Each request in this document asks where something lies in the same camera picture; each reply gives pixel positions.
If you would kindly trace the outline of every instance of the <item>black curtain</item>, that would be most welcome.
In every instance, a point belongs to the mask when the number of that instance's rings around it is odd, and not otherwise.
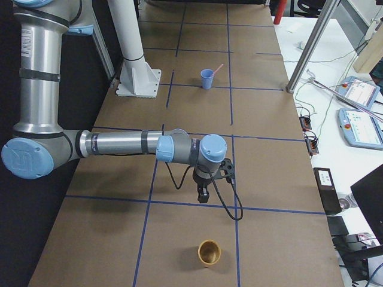
[[[93,8],[115,68],[121,51],[107,1]],[[0,148],[20,117],[20,25],[12,2],[0,1]],[[109,87],[91,36],[63,36],[59,124],[90,130]],[[27,286],[78,161],[41,179],[13,176],[0,162],[0,286]]]

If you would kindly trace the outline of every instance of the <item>pink straw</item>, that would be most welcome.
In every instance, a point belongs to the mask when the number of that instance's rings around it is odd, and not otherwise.
[[[223,66],[223,64],[221,64],[221,66],[219,66],[219,67],[213,72],[213,77],[214,77],[215,73],[217,73],[217,72],[219,71],[219,69],[222,68],[222,66]]]

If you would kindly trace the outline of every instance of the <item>yellow cup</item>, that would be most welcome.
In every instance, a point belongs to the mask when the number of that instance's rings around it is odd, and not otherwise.
[[[214,240],[205,240],[198,247],[198,258],[205,267],[213,266],[221,257],[221,248]]]

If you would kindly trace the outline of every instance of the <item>black band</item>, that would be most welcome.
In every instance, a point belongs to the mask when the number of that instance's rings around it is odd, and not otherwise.
[[[73,155],[73,144],[70,140],[70,138],[64,133],[64,138],[68,141],[69,143],[69,146],[71,147],[71,154],[69,155],[69,158],[68,158],[68,161],[71,159],[72,155]]]
[[[143,130],[141,133],[141,151],[143,154],[148,154],[149,153],[149,148],[148,148],[148,131]]]
[[[130,60],[130,59],[127,59],[127,58],[125,58],[125,57],[123,57],[125,60],[127,60],[127,61],[130,61],[130,62],[132,62],[132,61],[138,61],[139,59],[142,59],[144,57],[144,54],[142,54],[142,56],[140,57],[140,58],[137,58],[137,59],[134,59],[134,60]]]
[[[51,82],[60,82],[60,74],[52,74],[46,72],[40,72],[36,70],[23,69],[19,70],[20,78],[31,80],[43,80]]]
[[[82,157],[84,158],[85,156],[83,155],[83,153],[81,152],[81,149],[80,149],[80,138],[81,138],[81,135],[83,134],[83,131],[84,130],[79,130],[77,135],[76,135],[76,143],[75,143],[75,147],[76,147],[76,152],[77,152],[77,155],[79,157]]]
[[[92,137],[90,139],[90,148],[92,149],[92,152],[94,155],[100,155],[100,152],[98,151],[98,146],[97,146],[97,138],[98,138],[98,133],[92,134]]]
[[[25,133],[13,130],[13,135],[26,139],[55,139],[62,137],[64,132],[60,133]]]
[[[49,14],[49,13],[46,13],[46,12],[42,12],[42,11],[39,11],[39,10],[28,9],[28,8],[21,8],[21,7],[14,7],[13,8],[13,13],[14,14],[28,14],[28,15],[39,17],[39,18],[51,20],[51,21],[54,21],[54,22],[56,22],[58,24],[64,25],[64,26],[69,28],[69,21],[65,20],[64,18],[55,16],[55,15],[52,15],[52,14]]]
[[[69,22],[70,25],[72,25],[74,22],[78,20],[78,18],[80,18],[82,11],[83,11],[83,0],[80,0],[80,3],[78,4],[77,15]]]
[[[199,139],[191,139],[189,165],[197,166],[198,154],[199,154]]]

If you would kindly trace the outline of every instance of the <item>blue and white device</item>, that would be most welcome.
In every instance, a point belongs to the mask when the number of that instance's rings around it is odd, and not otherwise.
[[[336,89],[339,94],[368,110],[371,109],[381,89],[374,83],[364,82],[354,76],[345,78],[341,84]]]
[[[383,150],[383,132],[376,119],[357,109],[340,109],[338,120],[350,146]]]

